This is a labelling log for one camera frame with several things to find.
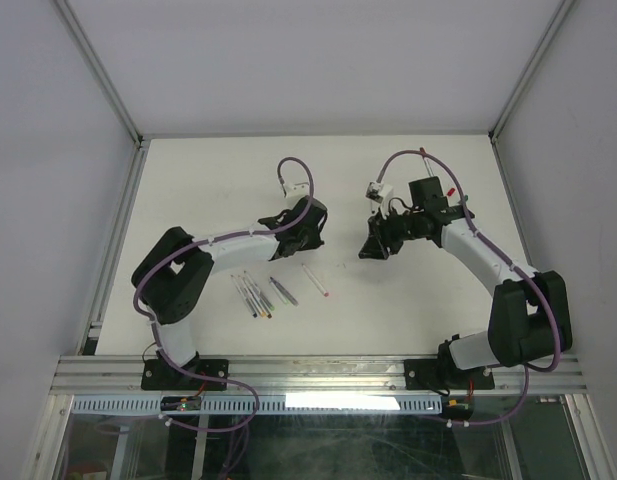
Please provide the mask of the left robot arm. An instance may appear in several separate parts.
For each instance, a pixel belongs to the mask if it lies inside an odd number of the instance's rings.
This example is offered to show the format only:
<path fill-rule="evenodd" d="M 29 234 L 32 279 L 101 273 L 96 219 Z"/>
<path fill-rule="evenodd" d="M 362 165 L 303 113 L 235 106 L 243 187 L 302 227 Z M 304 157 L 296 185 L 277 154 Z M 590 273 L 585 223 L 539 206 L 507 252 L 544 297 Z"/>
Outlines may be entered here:
<path fill-rule="evenodd" d="M 327 207 L 309 196 L 257 220 L 247 230 L 195 240 L 181 227 L 168 229 L 131 276 L 133 307 L 148 318 L 165 363 L 163 377 L 186 388 L 197 377 L 198 352 L 188 315 L 211 275 L 253 262 L 288 258 L 323 245 Z"/>

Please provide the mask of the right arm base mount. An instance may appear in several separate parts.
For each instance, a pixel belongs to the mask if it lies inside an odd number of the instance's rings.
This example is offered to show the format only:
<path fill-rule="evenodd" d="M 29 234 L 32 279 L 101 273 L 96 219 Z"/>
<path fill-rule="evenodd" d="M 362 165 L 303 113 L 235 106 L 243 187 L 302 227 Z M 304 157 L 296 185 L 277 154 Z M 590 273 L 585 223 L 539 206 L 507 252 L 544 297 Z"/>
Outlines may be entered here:
<path fill-rule="evenodd" d="M 493 375 L 485 375 L 485 367 L 459 369 L 451 357 L 450 345 L 460 340 L 455 334 L 438 347 L 434 358 L 406 359 L 403 361 L 407 390 L 427 390 L 441 396 L 449 396 L 452 390 L 493 390 Z"/>

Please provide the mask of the purple cap marker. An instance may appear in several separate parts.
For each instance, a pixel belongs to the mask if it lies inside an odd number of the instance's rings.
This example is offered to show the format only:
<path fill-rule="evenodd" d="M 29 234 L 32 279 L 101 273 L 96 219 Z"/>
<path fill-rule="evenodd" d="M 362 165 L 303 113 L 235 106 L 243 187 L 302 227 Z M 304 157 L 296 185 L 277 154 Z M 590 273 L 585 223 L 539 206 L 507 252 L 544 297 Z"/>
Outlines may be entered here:
<path fill-rule="evenodd" d="M 321 295 L 324 297 L 328 297 L 330 295 L 329 291 L 322 284 L 322 282 L 317 278 L 317 276 L 313 273 L 313 271 L 305 264 L 302 265 L 303 271 L 306 273 L 310 281 L 313 285 L 318 289 Z"/>

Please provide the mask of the blue marker pen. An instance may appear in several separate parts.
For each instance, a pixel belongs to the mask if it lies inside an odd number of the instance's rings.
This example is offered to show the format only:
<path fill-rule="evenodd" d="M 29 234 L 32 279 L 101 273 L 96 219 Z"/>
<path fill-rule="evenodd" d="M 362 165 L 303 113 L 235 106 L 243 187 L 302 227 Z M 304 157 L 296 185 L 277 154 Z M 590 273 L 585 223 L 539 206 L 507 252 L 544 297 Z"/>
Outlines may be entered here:
<path fill-rule="evenodd" d="M 231 275 L 230 276 L 231 281 L 233 283 L 233 285 L 235 286 L 238 294 L 240 295 L 242 301 L 244 302 L 245 306 L 247 307 L 249 314 L 253 317 L 253 318 L 257 318 L 259 316 L 256 307 L 253 305 L 253 303 L 251 302 L 247 292 L 242 288 L 239 280 L 234 276 Z"/>

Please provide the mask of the dark red cap marker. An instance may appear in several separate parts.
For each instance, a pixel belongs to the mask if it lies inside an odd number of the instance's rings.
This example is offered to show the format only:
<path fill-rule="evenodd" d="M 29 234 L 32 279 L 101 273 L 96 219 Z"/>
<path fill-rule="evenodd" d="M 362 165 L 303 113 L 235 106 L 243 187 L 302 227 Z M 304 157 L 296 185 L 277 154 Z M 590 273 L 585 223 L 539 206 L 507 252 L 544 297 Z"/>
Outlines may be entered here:
<path fill-rule="evenodd" d="M 424 147 L 420 147 L 420 153 L 423 155 L 422 156 L 422 160 L 424 162 L 424 165 L 425 165 L 425 168 L 426 168 L 428 176 L 429 177 L 433 177 L 434 176 L 434 172 L 433 172 L 432 166 L 431 166 L 431 164 L 429 162 L 429 159 L 426 156 L 427 152 L 426 152 Z"/>

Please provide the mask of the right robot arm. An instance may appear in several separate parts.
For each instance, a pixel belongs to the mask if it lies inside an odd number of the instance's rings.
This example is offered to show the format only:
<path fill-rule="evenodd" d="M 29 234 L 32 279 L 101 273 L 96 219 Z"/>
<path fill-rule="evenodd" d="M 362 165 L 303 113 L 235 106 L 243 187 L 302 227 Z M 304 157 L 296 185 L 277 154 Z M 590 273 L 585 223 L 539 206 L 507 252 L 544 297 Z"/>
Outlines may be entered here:
<path fill-rule="evenodd" d="M 391 186 L 369 184 L 365 196 L 371 216 L 360 258 L 386 260 L 407 241 L 429 240 L 458 259 L 492 298 L 486 330 L 439 345 L 435 374 L 440 383 L 457 387 L 471 370 L 531 366 L 571 348 L 566 285 L 558 273 L 512 260 L 481 232 L 464 205 L 449 204 L 437 177 L 412 181 L 409 189 L 412 205 L 398 212 L 391 205 Z"/>

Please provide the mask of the grey pen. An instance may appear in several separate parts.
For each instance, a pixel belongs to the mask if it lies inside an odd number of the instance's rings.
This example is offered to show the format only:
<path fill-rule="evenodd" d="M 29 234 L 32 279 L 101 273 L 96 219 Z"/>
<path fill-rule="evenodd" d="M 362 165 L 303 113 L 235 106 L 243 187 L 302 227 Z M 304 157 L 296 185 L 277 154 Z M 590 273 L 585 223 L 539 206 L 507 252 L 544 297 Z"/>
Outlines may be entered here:
<path fill-rule="evenodd" d="M 276 285 L 277 289 L 281 292 L 281 294 L 294 306 L 298 306 L 299 303 L 296 298 L 277 280 L 273 279 L 273 283 Z"/>

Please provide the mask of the light green cap marker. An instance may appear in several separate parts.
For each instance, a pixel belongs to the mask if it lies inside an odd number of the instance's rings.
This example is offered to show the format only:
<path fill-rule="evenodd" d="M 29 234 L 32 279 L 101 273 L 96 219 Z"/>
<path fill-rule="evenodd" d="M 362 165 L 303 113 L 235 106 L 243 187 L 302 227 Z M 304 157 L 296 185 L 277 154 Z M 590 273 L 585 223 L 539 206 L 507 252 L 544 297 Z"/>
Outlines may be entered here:
<path fill-rule="evenodd" d="M 279 298 L 281 299 L 281 301 L 284 304 L 289 304 L 290 300 L 287 297 L 287 295 L 284 293 L 284 289 L 282 288 L 281 284 L 276 279 L 274 279 L 273 277 L 269 278 L 269 283 L 275 289 L 275 291 L 276 291 L 277 295 L 279 296 Z"/>

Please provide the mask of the brown cap marker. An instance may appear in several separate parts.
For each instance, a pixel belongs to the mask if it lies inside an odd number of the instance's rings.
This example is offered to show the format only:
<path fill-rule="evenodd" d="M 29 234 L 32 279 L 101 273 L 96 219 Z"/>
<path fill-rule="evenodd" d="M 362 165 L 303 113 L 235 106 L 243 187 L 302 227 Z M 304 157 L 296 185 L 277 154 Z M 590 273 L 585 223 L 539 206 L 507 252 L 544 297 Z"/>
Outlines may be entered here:
<path fill-rule="evenodd" d="M 265 315 L 267 318 L 272 317 L 272 312 L 274 311 L 274 306 L 270 302 L 270 300 L 266 297 L 264 292 L 261 290 L 259 285 L 255 282 L 254 278 L 248 271 L 244 271 L 244 278 L 249 283 L 249 287 L 253 291 L 254 295 L 257 297 L 259 303 L 261 304 L 263 310 L 265 311 Z"/>

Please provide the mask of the yellow marker pen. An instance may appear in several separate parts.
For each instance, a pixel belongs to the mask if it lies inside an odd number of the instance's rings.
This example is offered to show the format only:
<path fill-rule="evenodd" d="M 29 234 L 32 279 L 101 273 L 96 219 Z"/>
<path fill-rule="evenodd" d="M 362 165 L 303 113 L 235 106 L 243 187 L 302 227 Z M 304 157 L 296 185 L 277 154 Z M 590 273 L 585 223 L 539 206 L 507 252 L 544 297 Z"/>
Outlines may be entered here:
<path fill-rule="evenodd" d="M 257 308 L 257 310 L 259 312 L 259 315 L 261 317 L 266 318 L 267 317 L 267 310 L 265 309 L 265 307 L 261 303 L 259 297 L 255 293 L 255 290 L 250 286 L 250 283 L 248 282 L 248 280 L 244 276 L 241 276 L 240 280 L 243 282 L 244 287 L 246 288 L 248 294 L 250 295 L 254 306 Z"/>

